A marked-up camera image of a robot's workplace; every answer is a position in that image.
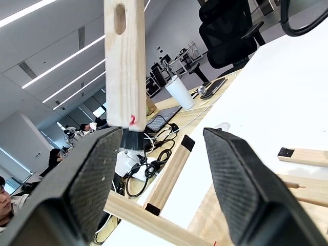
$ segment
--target laptop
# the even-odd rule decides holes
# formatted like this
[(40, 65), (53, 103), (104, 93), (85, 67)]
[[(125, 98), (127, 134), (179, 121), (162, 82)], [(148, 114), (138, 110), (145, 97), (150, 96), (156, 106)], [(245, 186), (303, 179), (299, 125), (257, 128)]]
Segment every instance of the laptop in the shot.
[(174, 115), (180, 111), (181, 108), (181, 106), (175, 106), (172, 108), (160, 110), (147, 122), (146, 132), (159, 132), (174, 117)]

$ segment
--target white tumbler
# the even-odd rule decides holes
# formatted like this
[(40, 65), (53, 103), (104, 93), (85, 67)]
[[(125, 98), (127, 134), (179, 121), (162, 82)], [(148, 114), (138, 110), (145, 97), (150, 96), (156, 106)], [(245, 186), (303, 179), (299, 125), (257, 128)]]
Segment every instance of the white tumbler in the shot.
[(191, 97), (189, 91), (177, 75), (173, 76), (172, 80), (165, 86), (165, 88), (184, 109), (189, 109), (194, 106), (194, 99)]

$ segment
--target ceiling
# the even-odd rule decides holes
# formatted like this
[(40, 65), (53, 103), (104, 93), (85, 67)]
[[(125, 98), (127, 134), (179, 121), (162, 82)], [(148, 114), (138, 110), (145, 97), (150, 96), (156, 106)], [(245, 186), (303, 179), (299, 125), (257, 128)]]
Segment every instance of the ceiling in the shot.
[[(85, 27), (85, 46), (103, 36), (103, 1), (57, 0), (0, 29), (0, 121), (21, 111), (38, 128), (45, 128), (105, 86), (103, 75), (83, 90), (84, 96), (78, 93), (63, 104), (65, 110), (61, 107), (52, 110), (57, 106), (56, 101), (62, 102), (103, 73), (105, 64), (102, 64), (45, 104), (42, 103), (105, 58), (103, 40), (24, 90), (22, 86), (32, 78), (18, 65), (26, 62), (39, 76), (79, 50), (79, 28)], [(146, 33), (169, 1), (151, 0), (145, 13)], [(37, 2), (40, 0), (1, 0), (0, 19)]]

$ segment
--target linear led light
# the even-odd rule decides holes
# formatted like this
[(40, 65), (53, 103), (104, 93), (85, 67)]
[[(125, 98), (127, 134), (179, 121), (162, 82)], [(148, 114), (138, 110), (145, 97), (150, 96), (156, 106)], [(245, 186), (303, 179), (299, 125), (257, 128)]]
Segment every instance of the linear led light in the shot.
[(103, 72), (101, 75), (99, 75), (98, 77), (96, 77), (94, 80), (92, 80), (91, 82), (87, 83), (87, 85), (85, 85), (84, 87), (82, 87), (81, 89), (79, 89), (77, 92), (75, 92), (73, 95), (71, 95), (70, 97), (68, 97), (67, 99), (65, 99), (61, 104), (59, 104), (58, 106), (54, 107), (52, 110), (56, 110), (57, 108), (59, 108), (61, 105), (63, 105), (64, 103), (66, 103), (69, 99), (71, 99), (73, 96), (75, 96), (77, 93), (79, 93), (80, 91), (82, 91), (83, 89), (85, 89), (87, 86), (91, 85), (93, 82), (95, 82), (97, 79), (99, 79), (101, 76), (103, 76), (106, 73)]
[(95, 66), (93, 66), (92, 68), (90, 68), (88, 71), (86, 71), (85, 73), (81, 74), (79, 77), (77, 77), (75, 80), (69, 82), (67, 85), (65, 85), (64, 87), (62, 87), (60, 90), (58, 90), (57, 92), (53, 93), (51, 96), (49, 96), (47, 99), (45, 99), (42, 103), (46, 103), (47, 101), (49, 101), (51, 98), (53, 98), (55, 95), (57, 95), (58, 93), (62, 92), (64, 89), (66, 89), (67, 87), (69, 87), (71, 84), (75, 83), (76, 81), (78, 81), (80, 78), (82, 78), (83, 76), (85, 76), (86, 74), (88, 74), (89, 72), (91, 72), (92, 70), (94, 70), (96, 67), (98, 67), (99, 65), (101, 65), (102, 63), (104, 63), (106, 61), (106, 58), (103, 59), (101, 62), (99, 62), (98, 64), (96, 64)]
[(15, 14), (12, 14), (11, 16), (4, 18), (2, 20), (0, 20), (0, 28), (4, 27), (5, 25), (14, 22), (15, 20), (24, 17), (27, 14), (30, 14), (32, 12), (34, 12), (35, 10), (38, 10), (48, 4), (51, 4), (53, 2), (55, 2), (57, 0), (42, 0), (36, 4), (31, 5), (30, 7), (27, 7)]
[(144, 12), (146, 11), (146, 9), (147, 9), (147, 7), (148, 7), (150, 1), (151, 1), (151, 0), (148, 0), (147, 4), (146, 4), (146, 6), (145, 6), (145, 9), (143, 10)]
[(28, 82), (27, 84), (22, 86), (22, 89), (27, 88), (28, 86), (30, 86), (31, 84), (37, 82), (39, 79), (43, 78), (44, 76), (46, 76), (47, 74), (51, 73), (53, 70), (59, 68), (61, 65), (65, 64), (66, 62), (68, 62), (69, 60), (73, 59), (74, 57), (76, 57), (77, 55), (81, 54), (83, 51), (89, 49), (91, 46), (95, 45), (96, 43), (98, 43), (99, 41), (103, 40), (106, 37), (106, 35), (101, 36), (100, 38), (96, 39), (95, 41), (93, 41), (91, 44), (85, 46), (83, 49), (77, 51), (75, 54), (71, 55), (70, 57), (67, 57), (65, 60), (62, 60), (60, 63), (58, 63), (57, 65), (53, 66), (51, 69), (47, 70), (46, 72), (44, 72), (43, 74), (39, 75), (38, 77), (36, 77), (35, 79), (31, 80), (30, 82)]

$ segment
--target chair armrest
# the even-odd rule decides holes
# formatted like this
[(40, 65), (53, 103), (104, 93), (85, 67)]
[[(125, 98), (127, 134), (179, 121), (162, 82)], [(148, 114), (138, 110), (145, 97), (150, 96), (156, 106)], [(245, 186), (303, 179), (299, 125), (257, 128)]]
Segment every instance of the chair armrest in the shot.
[(245, 40), (251, 37), (254, 37), (260, 46), (265, 45), (265, 41), (260, 34), (259, 30), (264, 25), (264, 22), (259, 22), (258, 24), (252, 26), (250, 30), (241, 37), (241, 40)]

